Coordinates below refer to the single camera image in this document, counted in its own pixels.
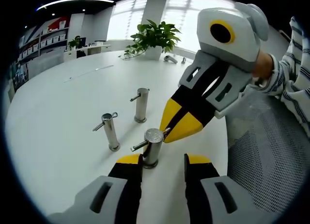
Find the white desk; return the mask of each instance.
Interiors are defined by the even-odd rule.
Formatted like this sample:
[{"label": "white desk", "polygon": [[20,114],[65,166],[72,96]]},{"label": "white desk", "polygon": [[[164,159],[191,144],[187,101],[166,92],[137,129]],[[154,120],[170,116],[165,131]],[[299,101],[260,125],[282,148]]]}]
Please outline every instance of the white desk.
[{"label": "white desk", "polygon": [[[159,127],[167,100],[192,62],[181,64],[181,57],[178,64],[147,61],[144,55],[123,61],[121,54],[107,52],[62,63],[31,79],[14,96],[6,121],[9,152],[22,184],[44,215],[70,207],[77,192],[108,175],[117,159],[132,154],[130,147],[143,140],[145,130]],[[136,104],[129,101],[139,87],[150,88],[144,124],[134,121]],[[117,152],[109,150],[103,129],[92,132],[105,112],[119,114],[114,119],[121,144]],[[143,170],[137,223],[189,223],[186,152],[208,156],[225,175],[225,118],[214,118],[200,133],[162,145],[157,167]]]},{"label": "white desk", "polygon": [[66,51],[63,53],[63,59],[65,62],[76,59],[77,58],[77,51],[84,51],[86,56],[96,54],[96,53],[103,53],[110,51],[109,48],[111,45],[97,45],[97,46],[87,46],[83,48],[77,48],[75,50]]}]

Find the window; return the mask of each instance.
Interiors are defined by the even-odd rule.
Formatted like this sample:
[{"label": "window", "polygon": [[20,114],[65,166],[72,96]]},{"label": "window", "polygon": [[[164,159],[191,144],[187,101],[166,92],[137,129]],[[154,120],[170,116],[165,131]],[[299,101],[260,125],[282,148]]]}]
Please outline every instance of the window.
[{"label": "window", "polygon": [[178,47],[197,52],[200,49],[197,38],[198,13],[206,8],[226,7],[233,8],[230,0],[168,0],[163,14],[163,21],[175,24],[182,34]]},{"label": "window", "polygon": [[147,0],[122,0],[113,8],[108,26],[108,40],[125,40],[137,33]]}]

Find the metal rod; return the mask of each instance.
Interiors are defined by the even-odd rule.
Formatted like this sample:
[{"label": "metal rod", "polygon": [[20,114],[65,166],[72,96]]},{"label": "metal rod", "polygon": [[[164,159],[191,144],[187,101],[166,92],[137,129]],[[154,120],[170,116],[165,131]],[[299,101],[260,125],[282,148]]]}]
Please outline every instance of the metal rod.
[{"label": "metal rod", "polygon": [[132,97],[132,98],[130,99],[130,102],[132,102],[132,101],[134,101],[134,100],[138,99],[140,96],[141,96],[141,94],[140,94],[140,93],[139,93],[139,94],[137,94],[135,97]]},{"label": "metal rod", "polygon": [[105,123],[101,122],[99,125],[97,125],[95,128],[93,128],[93,131],[97,131],[98,129],[100,129]]},{"label": "metal rod", "polygon": [[152,169],[158,164],[158,154],[164,140],[164,134],[159,129],[150,128],[145,132],[144,139],[148,144],[143,148],[143,164],[145,168]]},{"label": "metal rod", "polygon": [[147,105],[147,98],[149,95],[149,89],[147,88],[139,88],[138,95],[140,95],[139,99],[137,99],[136,104],[136,115],[135,121],[138,123],[146,122],[146,105]]},{"label": "metal rod", "polygon": [[133,146],[131,149],[132,152],[139,150],[140,148],[144,147],[145,145],[147,145],[149,142],[146,140],[138,145]]},{"label": "metal rod", "polygon": [[163,131],[163,134],[164,134],[164,137],[166,137],[166,135],[170,132],[171,128],[166,128],[164,131]]},{"label": "metal rod", "polygon": [[117,151],[120,149],[120,143],[117,140],[113,122],[113,118],[117,116],[118,116],[117,112],[114,112],[112,114],[110,113],[103,114],[101,117],[102,122],[93,129],[93,131],[97,131],[102,126],[104,127],[108,139],[108,147],[112,151]]}]

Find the metal mesh surface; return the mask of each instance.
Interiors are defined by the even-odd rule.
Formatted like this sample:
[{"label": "metal mesh surface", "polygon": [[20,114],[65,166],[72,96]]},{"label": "metal mesh surface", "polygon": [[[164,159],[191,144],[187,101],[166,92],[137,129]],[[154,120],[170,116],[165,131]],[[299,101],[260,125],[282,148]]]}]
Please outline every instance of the metal mesh surface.
[{"label": "metal mesh surface", "polygon": [[310,140],[278,99],[251,91],[226,116],[228,176],[258,209],[282,213],[310,168]]}]

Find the small plant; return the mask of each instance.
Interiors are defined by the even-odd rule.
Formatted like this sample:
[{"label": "small plant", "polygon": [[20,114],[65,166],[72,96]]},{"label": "small plant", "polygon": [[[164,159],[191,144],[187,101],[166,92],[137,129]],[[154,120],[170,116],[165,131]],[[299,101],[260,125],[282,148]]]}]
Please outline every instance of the small plant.
[{"label": "small plant", "polygon": [[70,48],[73,48],[74,46],[79,46],[79,36],[76,36],[72,41],[68,42],[68,45]]},{"label": "small plant", "polygon": [[148,47],[161,46],[163,52],[170,52],[173,50],[176,42],[180,41],[175,36],[180,32],[174,24],[166,24],[164,21],[158,26],[151,20],[147,20],[149,24],[139,24],[137,26],[139,33],[130,37],[133,38],[134,44],[127,46],[124,57],[132,58],[137,57],[144,53]]}]

